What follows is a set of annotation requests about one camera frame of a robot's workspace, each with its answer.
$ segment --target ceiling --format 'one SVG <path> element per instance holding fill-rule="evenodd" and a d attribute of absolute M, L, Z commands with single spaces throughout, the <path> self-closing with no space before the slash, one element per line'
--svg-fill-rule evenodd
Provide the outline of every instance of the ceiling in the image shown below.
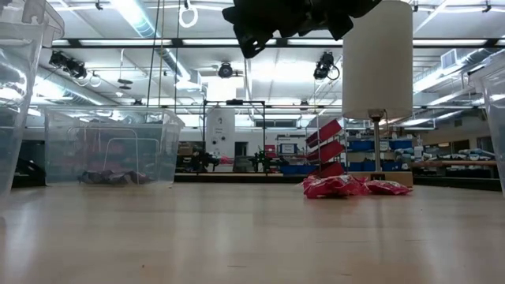
<path fill-rule="evenodd" d="M 94 0 L 48 0 L 48 2 L 62 15 L 65 21 L 66 39 L 133 39 L 138 34 L 123 16 L 102 0 L 103 10 L 95 8 Z M 417 4 L 418 11 L 413 14 L 414 38 L 499 38 L 505 36 L 505 0 L 490 1 L 493 9 L 482 13 L 486 1 L 473 0 L 419 0 L 405 1 L 411 5 Z M 430 13 L 437 7 L 449 2 L 430 18 Z M 205 0 L 191 1 L 198 9 L 198 20 L 191 28 L 183 28 L 178 24 L 179 1 L 165 1 L 168 6 L 164 9 L 164 24 L 161 25 L 163 9 L 159 12 L 159 31 L 163 31 L 163 38 L 233 38 L 232 25 L 223 20 L 220 9 L 231 6 L 232 0 Z M 144 1 L 147 14 L 151 19 L 156 18 L 158 1 Z M 186 22 L 192 20 L 190 12 L 184 14 Z M 311 32 L 308 38 L 331 38 L 329 32 Z M 160 57 L 151 49 L 129 48 L 124 50 L 122 64 L 122 51 L 120 49 L 78 49 L 54 47 L 67 56 L 84 62 L 89 73 L 95 71 L 102 79 L 98 87 L 86 85 L 90 92 L 106 97 L 117 104 L 131 104 L 134 99 L 151 99 L 150 104 L 173 104 L 177 93 L 177 103 L 189 105 L 201 103 L 202 96 L 199 92 L 177 90 L 174 86 L 175 79 L 172 72 L 163 75 L 163 70 L 169 70 Z M 177 59 L 188 69 L 200 72 L 203 82 L 213 81 L 216 78 L 216 66 L 222 62 L 230 62 L 235 70 L 239 71 L 238 90 L 236 97 L 246 99 L 244 90 L 245 61 L 239 48 L 179 48 L 172 50 Z M 301 99 L 310 99 L 310 103 L 329 105 L 338 104 L 342 98 L 342 86 L 339 81 L 328 85 L 327 82 L 320 86 L 320 82 L 313 79 L 315 63 L 324 51 L 331 51 L 335 60 L 340 58 L 342 49 L 336 48 L 268 48 L 250 62 L 248 75 L 251 79 L 251 93 L 248 99 L 266 100 L 270 104 L 299 104 Z M 413 71 L 414 76 L 433 69 L 440 63 L 440 55 L 448 52 L 444 48 L 414 49 Z M 40 65 L 54 75 L 69 79 L 61 70 L 54 71 L 49 65 L 51 49 L 43 49 L 40 56 Z M 119 97 L 118 78 L 133 81 L 132 89 L 122 91 Z M 453 76 L 424 89 L 417 94 L 414 100 L 420 103 L 429 103 L 439 97 L 460 90 L 462 84 L 468 84 L 467 79 Z"/>

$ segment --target duct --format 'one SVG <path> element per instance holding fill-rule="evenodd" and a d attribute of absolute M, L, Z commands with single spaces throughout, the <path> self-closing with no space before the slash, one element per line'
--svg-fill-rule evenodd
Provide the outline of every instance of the duct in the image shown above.
<path fill-rule="evenodd" d="M 146 8 L 141 0 L 110 0 L 116 10 L 125 18 L 139 36 L 145 39 L 160 37 L 155 25 L 146 13 Z M 187 70 L 174 53 L 168 48 L 155 48 L 158 55 L 168 67 L 176 73 L 179 81 L 184 84 L 176 84 L 176 88 L 184 90 L 200 90 L 200 74 L 194 70 Z"/>
<path fill-rule="evenodd" d="M 422 92 L 445 81 L 455 73 L 463 73 L 471 70 L 499 51 L 499 48 L 481 48 L 470 51 L 468 49 L 457 49 L 457 63 L 455 66 L 448 69 L 442 69 L 441 63 L 433 66 L 422 74 L 414 77 L 413 89 L 415 92 Z"/>
<path fill-rule="evenodd" d="M 101 95 L 98 95 L 92 91 L 89 91 L 87 88 L 83 88 L 73 83 L 71 80 L 65 79 L 57 74 L 52 74 L 50 71 L 39 67 L 37 69 L 37 76 L 46 78 L 57 86 L 65 89 L 68 93 L 71 94 L 73 101 L 75 103 L 89 102 L 94 105 L 99 106 L 110 106 L 117 105 L 117 103 L 113 100 L 107 99 Z"/>

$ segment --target red object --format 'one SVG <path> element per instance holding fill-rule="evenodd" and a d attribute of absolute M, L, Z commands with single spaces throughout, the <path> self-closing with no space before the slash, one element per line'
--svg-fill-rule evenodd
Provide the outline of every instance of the red object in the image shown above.
<path fill-rule="evenodd" d="M 304 194 L 309 199 L 320 197 L 346 197 L 368 195 L 369 191 L 356 178 L 349 175 L 338 177 L 307 177 L 303 182 Z"/>
<path fill-rule="evenodd" d="M 371 193 L 379 195 L 406 195 L 412 192 L 412 189 L 395 181 L 367 181 L 365 186 Z"/>
<path fill-rule="evenodd" d="M 277 153 L 275 152 L 275 145 L 265 145 L 265 156 L 268 158 L 277 158 Z"/>
<path fill-rule="evenodd" d="M 344 147 L 337 141 L 332 141 L 328 144 L 325 144 L 320 149 L 316 149 L 314 152 L 307 155 L 307 160 L 310 163 L 314 163 L 319 161 L 319 151 L 321 151 L 321 163 L 325 163 L 329 161 L 331 158 L 336 155 L 342 153 L 344 151 Z"/>
<path fill-rule="evenodd" d="M 319 169 L 317 169 L 310 174 L 315 174 L 316 176 L 322 178 L 328 178 L 328 177 L 336 177 L 344 173 L 345 170 L 342 168 L 342 165 L 338 162 L 335 162 L 335 163 L 323 164 L 321 167 L 321 173 L 319 172 Z"/>
<path fill-rule="evenodd" d="M 328 124 L 323 126 L 319 131 L 319 140 L 320 142 L 324 142 L 331 137 L 337 135 L 342 130 L 342 126 L 340 126 L 339 122 L 335 119 L 330 121 Z M 311 148 L 317 146 L 317 131 L 314 132 L 309 138 L 305 140 L 307 145 Z"/>

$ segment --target transparent storage container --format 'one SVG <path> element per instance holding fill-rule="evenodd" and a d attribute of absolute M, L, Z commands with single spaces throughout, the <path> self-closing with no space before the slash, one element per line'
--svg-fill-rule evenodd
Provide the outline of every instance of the transparent storage container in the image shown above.
<path fill-rule="evenodd" d="M 505 197 L 505 69 L 482 77 L 481 86 L 484 88 L 489 130 Z"/>
<path fill-rule="evenodd" d="M 45 0 L 0 0 L 0 201 L 12 185 L 40 48 L 64 30 Z"/>
<path fill-rule="evenodd" d="M 172 110 L 48 106 L 48 185 L 171 184 L 184 123 Z"/>

